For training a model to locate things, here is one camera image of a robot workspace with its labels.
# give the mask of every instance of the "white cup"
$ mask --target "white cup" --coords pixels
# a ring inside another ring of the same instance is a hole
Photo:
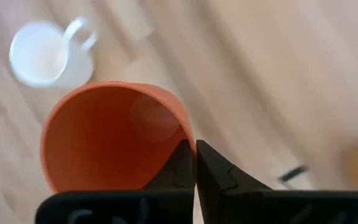
[[[77,17],[66,31],[49,21],[31,22],[14,36],[9,52],[12,70],[22,83],[32,87],[76,88],[93,73],[89,49],[97,40],[95,30],[83,43],[73,36],[91,29],[88,20]]]

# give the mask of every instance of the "orange object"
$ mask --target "orange object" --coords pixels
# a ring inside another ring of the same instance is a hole
[[[160,87],[104,82],[63,97],[46,120],[41,163],[54,192],[143,188],[182,139],[195,142],[183,105]]]

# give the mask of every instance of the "wooden floor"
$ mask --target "wooden floor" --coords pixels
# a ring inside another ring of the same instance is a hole
[[[92,82],[151,83],[176,94],[205,139],[275,189],[348,189],[342,157],[358,143],[358,1],[0,0],[0,223],[33,223],[51,195],[39,161],[43,120],[68,92],[12,76],[11,40],[26,22],[76,16],[99,32]],[[201,223],[196,202],[195,223]]]

